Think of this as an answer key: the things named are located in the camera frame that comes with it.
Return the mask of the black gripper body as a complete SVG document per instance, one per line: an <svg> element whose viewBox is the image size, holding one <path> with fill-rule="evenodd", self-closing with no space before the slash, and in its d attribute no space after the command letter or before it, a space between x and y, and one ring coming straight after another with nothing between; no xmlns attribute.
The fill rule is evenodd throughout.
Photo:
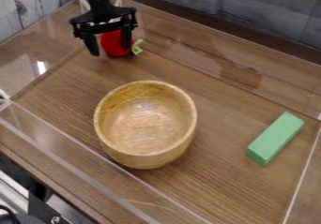
<svg viewBox="0 0 321 224"><path fill-rule="evenodd" d="M111 7L100 9L99 12L89 10L84 14L69 19L75 37L81 37L83 32L93 35L122 29L126 22L130 22L131 31L138 26L134 7Z"/></svg>

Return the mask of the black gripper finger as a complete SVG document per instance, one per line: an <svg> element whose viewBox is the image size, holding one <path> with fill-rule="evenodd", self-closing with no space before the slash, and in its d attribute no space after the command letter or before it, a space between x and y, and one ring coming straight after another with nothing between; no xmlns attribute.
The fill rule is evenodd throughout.
<svg viewBox="0 0 321 224"><path fill-rule="evenodd" d="M88 32L83 32L81 33L81 39L84 41L84 44L88 48L89 54L93 56L99 55L99 45L96 42L96 37L93 34L88 33Z"/></svg>
<svg viewBox="0 0 321 224"><path fill-rule="evenodd" d="M122 48L128 50L131 48L131 23L126 22L120 29Z"/></svg>

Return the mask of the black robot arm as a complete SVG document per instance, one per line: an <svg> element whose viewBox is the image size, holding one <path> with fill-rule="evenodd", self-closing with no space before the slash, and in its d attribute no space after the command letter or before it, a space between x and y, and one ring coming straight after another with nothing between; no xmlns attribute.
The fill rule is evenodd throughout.
<svg viewBox="0 0 321 224"><path fill-rule="evenodd" d="M123 50L131 47L131 31L138 27L134 7L116 7L111 0L88 0L89 10L69 19L72 33L79 37L93 56L99 55L96 35L120 32Z"/></svg>

